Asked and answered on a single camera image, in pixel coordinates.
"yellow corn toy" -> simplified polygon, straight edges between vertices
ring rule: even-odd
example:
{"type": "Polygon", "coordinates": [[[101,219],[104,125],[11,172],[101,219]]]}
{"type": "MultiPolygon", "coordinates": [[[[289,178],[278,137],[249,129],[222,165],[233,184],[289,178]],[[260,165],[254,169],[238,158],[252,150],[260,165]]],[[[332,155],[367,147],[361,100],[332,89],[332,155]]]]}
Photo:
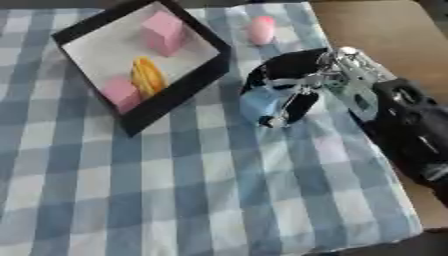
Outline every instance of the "yellow corn toy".
{"type": "Polygon", "coordinates": [[[144,98],[149,98],[166,87],[160,71],[151,60],[144,56],[134,59],[131,81],[144,98]]]}

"pink egg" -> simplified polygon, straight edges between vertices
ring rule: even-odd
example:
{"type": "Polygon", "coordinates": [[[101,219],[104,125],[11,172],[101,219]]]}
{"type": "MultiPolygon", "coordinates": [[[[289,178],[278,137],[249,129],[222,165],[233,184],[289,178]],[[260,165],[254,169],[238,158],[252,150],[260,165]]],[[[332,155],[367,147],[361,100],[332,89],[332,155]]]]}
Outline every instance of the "pink egg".
{"type": "Polygon", "coordinates": [[[252,43],[257,45],[268,44],[274,38],[275,21],[269,16],[259,16],[252,20],[247,33],[252,43]]]}

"wooden table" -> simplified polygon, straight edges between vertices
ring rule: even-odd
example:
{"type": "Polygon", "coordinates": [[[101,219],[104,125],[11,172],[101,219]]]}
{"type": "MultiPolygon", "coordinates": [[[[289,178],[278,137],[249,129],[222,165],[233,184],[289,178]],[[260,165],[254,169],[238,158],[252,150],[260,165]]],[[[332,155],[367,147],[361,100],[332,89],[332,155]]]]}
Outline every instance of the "wooden table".
{"type": "Polygon", "coordinates": [[[448,40],[418,3],[312,3],[333,46],[353,46],[448,103],[448,40]]]}

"blue checkered tablecloth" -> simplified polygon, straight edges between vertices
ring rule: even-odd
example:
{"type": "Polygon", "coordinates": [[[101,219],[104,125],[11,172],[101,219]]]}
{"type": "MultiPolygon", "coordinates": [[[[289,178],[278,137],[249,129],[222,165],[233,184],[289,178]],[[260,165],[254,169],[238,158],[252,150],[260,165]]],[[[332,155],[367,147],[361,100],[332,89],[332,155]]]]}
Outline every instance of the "blue checkered tablecloth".
{"type": "Polygon", "coordinates": [[[0,10],[1,256],[300,255],[421,232],[330,95],[288,129],[240,116],[252,68],[326,45],[308,3],[189,11],[233,46],[230,72],[129,139],[50,39],[98,10],[0,10]],[[277,22],[261,48],[257,15],[277,22]]]}

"pink cube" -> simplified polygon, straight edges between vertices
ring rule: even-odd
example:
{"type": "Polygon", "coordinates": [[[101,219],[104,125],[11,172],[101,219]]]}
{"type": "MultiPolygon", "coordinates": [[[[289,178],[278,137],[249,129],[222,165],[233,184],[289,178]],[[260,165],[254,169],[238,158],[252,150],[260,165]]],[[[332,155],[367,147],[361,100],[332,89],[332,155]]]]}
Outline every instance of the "pink cube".
{"type": "Polygon", "coordinates": [[[183,22],[163,11],[158,11],[142,26],[147,45],[165,57],[176,52],[185,39],[183,22]]]}
{"type": "Polygon", "coordinates": [[[137,88],[124,77],[109,80],[101,89],[101,93],[115,105],[121,114],[140,104],[140,94],[137,88]]]}

